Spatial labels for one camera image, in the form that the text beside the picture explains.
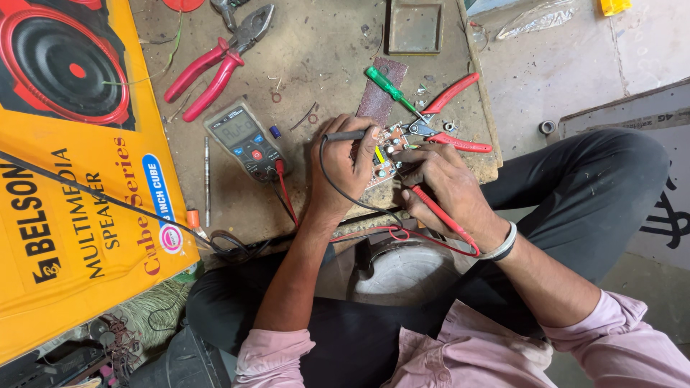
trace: digital multimeter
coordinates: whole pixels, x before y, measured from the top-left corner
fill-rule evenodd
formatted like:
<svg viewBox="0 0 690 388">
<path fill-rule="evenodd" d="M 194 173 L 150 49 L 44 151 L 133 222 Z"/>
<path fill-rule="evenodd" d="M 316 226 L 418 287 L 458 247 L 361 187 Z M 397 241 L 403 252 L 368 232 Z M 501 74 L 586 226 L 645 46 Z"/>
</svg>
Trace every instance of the digital multimeter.
<svg viewBox="0 0 690 388">
<path fill-rule="evenodd" d="M 219 142 L 223 149 L 239 160 L 243 169 L 258 182 L 267 183 L 276 177 L 275 161 L 282 159 L 285 174 L 289 172 L 280 147 L 270 139 L 249 107 L 242 101 L 224 108 L 204 119 L 206 130 Z"/>
</svg>

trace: wooden table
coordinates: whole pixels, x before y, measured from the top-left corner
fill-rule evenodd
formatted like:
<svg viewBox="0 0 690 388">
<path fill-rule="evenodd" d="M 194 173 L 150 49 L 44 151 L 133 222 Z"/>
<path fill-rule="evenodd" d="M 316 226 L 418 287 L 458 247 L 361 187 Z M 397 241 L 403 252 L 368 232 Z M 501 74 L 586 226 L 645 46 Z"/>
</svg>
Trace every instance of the wooden table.
<svg viewBox="0 0 690 388">
<path fill-rule="evenodd" d="M 237 22 L 267 3 L 265 0 L 252 0 L 240 7 L 235 13 Z M 184 122 L 181 113 L 171 120 L 184 96 L 173 104 L 167 104 L 163 94 L 192 60 L 217 44 L 218 37 L 230 36 L 222 18 L 208 1 L 195 11 L 183 14 L 181 41 L 172 65 L 167 73 L 152 79 L 161 119 L 164 123 L 171 120 L 165 129 L 186 205 L 201 209 L 200 213 L 204 209 L 204 136 L 207 135 L 201 120 L 237 98 L 245 98 L 265 127 L 276 125 L 282 132 L 280 142 L 294 166 L 294 171 L 286 178 L 287 189 L 297 214 L 304 214 L 311 195 L 309 150 L 314 134 L 329 117 L 357 111 L 367 80 L 364 69 L 373 62 L 370 57 L 379 47 L 388 13 L 385 2 L 371 0 L 273 0 L 273 3 L 276 15 L 268 34 L 244 53 L 246 65 L 235 71 L 223 94 L 194 122 Z M 160 40 L 175 36 L 179 25 L 177 13 L 167 8 L 163 1 L 130 0 L 130 4 L 142 39 Z M 461 13 L 465 22 L 461 22 Z M 388 57 L 409 65 L 401 87 L 409 99 L 430 102 L 446 86 L 469 72 L 481 74 L 477 48 L 473 40 L 468 44 L 462 28 L 466 23 L 464 6 L 448 0 L 444 14 L 440 55 Z M 365 24 L 369 27 L 368 36 L 362 32 Z M 156 73 L 165 66 L 173 45 L 173 42 L 142 45 L 149 73 Z M 384 48 L 379 55 L 385 56 Z M 208 84 L 216 69 L 217 66 L 206 71 L 197 82 Z M 425 75 L 432 75 L 435 81 L 427 81 Z M 282 100 L 278 104 L 272 102 L 271 93 L 276 91 L 279 80 L 270 80 L 269 77 L 281 78 L 278 92 Z M 420 83 L 428 88 L 429 93 L 413 96 Z M 205 87 L 204 84 L 196 88 L 191 101 Z M 290 132 L 288 129 L 315 101 L 319 106 L 315 111 L 318 122 L 309 124 L 305 121 Z M 388 125 L 399 120 L 408 123 L 413 118 L 402 106 L 395 104 Z M 493 153 L 462 153 L 462 156 L 481 182 L 495 180 L 502 160 L 483 79 L 451 101 L 441 114 L 436 115 L 431 126 L 440 130 L 441 119 L 455 120 L 459 124 L 459 130 L 452 133 L 454 136 L 494 146 Z M 212 142 L 210 147 L 212 223 L 207 232 L 224 229 L 245 244 L 293 233 L 294 225 L 272 188 L 249 178 L 218 144 Z M 389 180 L 367 190 L 362 201 L 384 208 L 403 205 L 400 181 Z M 348 214 L 348 219 L 367 213 L 356 206 Z M 386 223 L 388 220 L 367 220 L 342 227 L 342 230 L 352 231 Z"/>
</svg>

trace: red wire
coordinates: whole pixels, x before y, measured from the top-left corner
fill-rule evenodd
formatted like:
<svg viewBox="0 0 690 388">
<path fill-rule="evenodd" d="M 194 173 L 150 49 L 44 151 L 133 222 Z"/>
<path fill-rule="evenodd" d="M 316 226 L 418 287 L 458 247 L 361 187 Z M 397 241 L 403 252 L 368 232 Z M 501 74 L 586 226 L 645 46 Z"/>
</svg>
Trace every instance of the red wire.
<svg viewBox="0 0 690 388">
<path fill-rule="evenodd" d="M 288 196 L 288 191 L 285 188 L 285 182 L 283 181 L 283 173 L 278 173 L 278 177 L 280 178 L 280 186 L 283 186 L 283 194 L 285 195 L 285 202 L 288 204 L 288 209 L 290 209 L 290 215 L 293 217 L 293 221 L 295 222 L 295 227 L 299 228 L 299 222 L 297 222 L 297 216 L 295 215 L 295 211 L 293 210 L 293 205 L 290 203 L 290 197 Z"/>
<path fill-rule="evenodd" d="M 429 241 L 431 241 L 431 242 L 433 242 L 433 243 L 435 243 L 435 244 L 439 244 L 440 246 L 445 246 L 446 248 L 450 249 L 451 251 L 455 251 L 455 252 L 461 253 L 461 254 L 466 255 L 466 256 L 471 256 L 471 257 L 475 258 L 475 257 L 477 257 L 477 256 L 480 254 L 479 248 L 477 248 L 477 244 L 474 242 L 474 240 L 472 240 L 471 242 L 467 242 L 467 244 L 470 244 L 470 246 L 472 247 L 472 249 L 475 251 L 475 253 L 469 253 L 469 252 L 465 252 L 465 251 L 461 251 L 461 250 L 459 250 L 459 249 L 453 248 L 452 246 L 445 245 L 444 243 L 442 243 L 442 242 L 440 242 L 440 241 L 438 241 L 438 240 L 434 240 L 434 239 L 431 238 L 431 237 L 426 237 L 425 235 L 423 235 L 423 234 L 421 234 L 421 233 L 417 233 L 417 232 L 415 232 L 415 231 L 411 231 L 410 229 L 405 229 L 405 228 L 400 227 L 400 226 L 398 226 L 398 225 L 375 226 L 375 227 L 373 227 L 373 228 L 369 228 L 369 229 L 366 229 L 366 230 L 368 231 L 368 230 L 370 230 L 370 229 L 388 229 L 388 232 L 391 234 L 391 237 L 393 237 L 394 239 L 396 239 L 396 240 L 398 240 L 398 241 L 404 241 L 404 240 L 409 239 L 409 238 L 410 238 L 410 233 L 412 233 L 413 235 L 417 235 L 417 236 L 420 236 L 420 237 L 422 237 L 422 238 L 426 238 L 427 240 L 429 240 Z M 393 234 L 393 231 L 403 231 L 403 232 L 405 232 L 405 234 L 406 234 L 407 236 L 406 236 L 406 237 L 403 237 L 403 238 L 397 237 L 396 235 Z M 361 232 L 362 232 L 362 231 L 348 233 L 348 234 L 346 234 L 346 235 L 342 235 L 342 236 L 333 238 L 333 239 L 331 239 L 329 242 L 336 242 L 336 241 L 338 241 L 338 240 L 340 240 L 340 239 L 342 239 L 342 238 L 344 238 L 344 237 L 347 237 L 347 236 L 350 236 L 350 235 L 354 235 L 354 234 L 357 234 L 357 233 L 361 233 Z"/>
</svg>

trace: shirt sleeve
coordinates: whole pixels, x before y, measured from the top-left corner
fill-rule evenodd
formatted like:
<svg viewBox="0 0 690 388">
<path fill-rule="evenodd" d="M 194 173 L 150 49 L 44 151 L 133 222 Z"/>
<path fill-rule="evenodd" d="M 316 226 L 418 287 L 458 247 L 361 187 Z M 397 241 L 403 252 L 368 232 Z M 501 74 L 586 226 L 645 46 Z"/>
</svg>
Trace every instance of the shirt sleeve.
<svg viewBox="0 0 690 388">
<path fill-rule="evenodd" d="M 690 361 L 668 336 L 642 321 L 645 303 L 602 291 L 597 307 L 570 327 L 543 327 L 595 387 L 690 387 Z"/>
<path fill-rule="evenodd" d="M 306 329 L 250 330 L 237 355 L 233 388 L 304 387 L 299 358 L 315 345 Z"/>
</svg>

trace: pink shirt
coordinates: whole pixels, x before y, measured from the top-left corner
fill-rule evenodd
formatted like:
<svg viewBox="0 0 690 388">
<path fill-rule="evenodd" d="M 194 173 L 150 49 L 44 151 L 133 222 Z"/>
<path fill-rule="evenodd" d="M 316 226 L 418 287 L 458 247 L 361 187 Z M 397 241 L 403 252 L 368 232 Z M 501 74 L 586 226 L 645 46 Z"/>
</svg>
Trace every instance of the pink shirt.
<svg viewBox="0 0 690 388">
<path fill-rule="evenodd" d="M 554 348 L 571 352 L 595 387 L 690 387 L 690 361 L 665 334 L 641 321 L 646 311 L 639 300 L 602 292 L 580 323 L 544 327 L 552 347 L 456 300 L 437 339 L 400 329 L 395 372 L 382 387 L 555 387 L 544 374 Z M 307 330 L 251 330 L 233 386 L 303 387 L 299 357 L 315 345 Z"/>
</svg>

